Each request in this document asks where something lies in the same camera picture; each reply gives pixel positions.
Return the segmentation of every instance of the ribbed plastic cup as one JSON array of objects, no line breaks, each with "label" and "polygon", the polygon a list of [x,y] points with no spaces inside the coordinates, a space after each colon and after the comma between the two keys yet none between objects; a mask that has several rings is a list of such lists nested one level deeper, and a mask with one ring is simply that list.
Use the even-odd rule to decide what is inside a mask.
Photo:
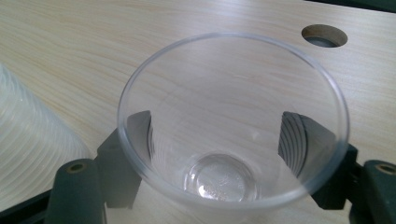
[{"label": "ribbed plastic cup", "polygon": [[[148,148],[128,122],[138,113],[151,115]],[[348,137],[342,93],[317,61],[238,33],[194,36],[148,58],[126,84],[118,121],[128,159],[152,187],[233,222],[318,189]]]},{"label": "ribbed plastic cup", "polygon": [[79,137],[0,64],[0,211],[50,189],[66,162],[90,157]]}]

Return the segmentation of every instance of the cup rim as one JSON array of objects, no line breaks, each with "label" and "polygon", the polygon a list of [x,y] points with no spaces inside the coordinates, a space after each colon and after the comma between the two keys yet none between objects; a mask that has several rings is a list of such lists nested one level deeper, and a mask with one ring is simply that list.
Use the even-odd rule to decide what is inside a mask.
[{"label": "cup rim", "polygon": [[[320,172],[318,172],[316,176],[307,180],[299,188],[286,192],[284,194],[280,194],[270,198],[265,198],[263,200],[252,201],[252,202],[222,202],[222,201],[205,199],[197,195],[194,195],[192,193],[188,193],[183,189],[178,189],[172,186],[171,184],[167,183],[166,181],[164,181],[160,176],[156,175],[152,170],[150,170],[133,150],[133,146],[129,138],[127,137],[126,127],[125,127],[125,120],[129,115],[126,114],[127,111],[124,108],[125,106],[127,106],[127,104],[125,103],[127,101],[125,97],[127,95],[126,93],[131,89],[135,79],[150,63],[154,62],[156,59],[158,59],[159,57],[161,57],[166,52],[172,49],[200,40],[211,39],[211,38],[222,38],[222,37],[236,37],[236,38],[258,40],[261,42],[265,42],[267,44],[280,47],[281,49],[285,49],[288,52],[300,58],[301,60],[305,61],[307,65],[310,65],[311,67],[316,69],[320,74],[322,74],[325,77],[325,80],[328,82],[329,87],[332,89],[334,98],[336,98],[339,106],[338,113],[340,119],[338,120],[339,122],[338,132],[340,133],[340,139],[337,141],[335,145],[335,151],[332,154],[332,157],[329,160],[328,164],[323,166]],[[206,207],[206,209],[208,210],[210,210],[211,208],[216,208],[225,211],[230,211],[230,210],[266,211],[266,210],[273,210],[284,204],[296,201],[304,197],[307,193],[315,192],[317,189],[321,187],[322,184],[324,184],[331,177],[331,175],[337,169],[338,165],[340,164],[341,160],[344,158],[347,152],[347,140],[349,136],[349,116],[348,116],[347,104],[344,99],[344,96],[341,93],[340,88],[338,87],[332,76],[315,59],[301,52],[299,49],[295,48],[294,46],[263,35],[254,35],[249,33],[235,33],[235,32],[209,33],[209,34],[196,35],[178,40],[177,42],[168,45],[163,49],[160,49],[137,67],[137,69],[134,71],[132,76],[129,78],[127,84],[125,85],[125,88],[120,98],[120,103],[118,108],[118,133],[123,151],[129,162],[134,167],[134,169],[150,186],[152,186],[154,189],[158,190],[160,193],[167,196],[168,198],[177,202],[201,205]]]}]

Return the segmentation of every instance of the transparent cup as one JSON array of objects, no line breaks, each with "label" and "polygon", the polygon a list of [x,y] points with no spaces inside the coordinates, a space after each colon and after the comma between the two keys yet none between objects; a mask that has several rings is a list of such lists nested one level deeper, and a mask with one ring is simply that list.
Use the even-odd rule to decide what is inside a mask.
[{"label": "transparent cup", "polygon": [[332,77],[296,48],[215,33],[143,62],[118,126],[127,158],[156,190],[202,217],[245,217],[318,189],[345,155],[348,114]]},{"label": "transparent cup", "polygon": [[68,161],[91,157],[79,137],[0,64],[0,211],[50,189]]}]

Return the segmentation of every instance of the wood grain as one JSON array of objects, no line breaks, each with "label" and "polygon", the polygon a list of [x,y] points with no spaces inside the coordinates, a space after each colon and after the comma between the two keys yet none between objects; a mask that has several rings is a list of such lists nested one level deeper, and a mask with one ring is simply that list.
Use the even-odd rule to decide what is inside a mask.
[{"label": "wood grain", "polygon": [[[396,163],[396,15],[303,1],[1,1],[0,61],[53,109],[90,150],[116,128],[129,76],[147,57],[181,38],[237,31],[286,41],[318,59],[348,103],[359,162]],[[327,24],[347,43],[324,49],[301,36]],[[309,198],[250,223],[348,223]],[[134,210],[109,223],[200,223],[143,184]]]}]

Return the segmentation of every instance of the cup bottom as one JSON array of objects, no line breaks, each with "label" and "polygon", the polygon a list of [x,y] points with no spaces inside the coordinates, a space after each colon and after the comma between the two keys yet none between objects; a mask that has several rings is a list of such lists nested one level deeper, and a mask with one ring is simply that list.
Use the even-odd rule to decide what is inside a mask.
[{"label": "cup bottom", "polygon": [[184,190],[224,202],[254,201],[258,195],[250,169],[227,154],[210,154],[198,160],[184,174]]}]

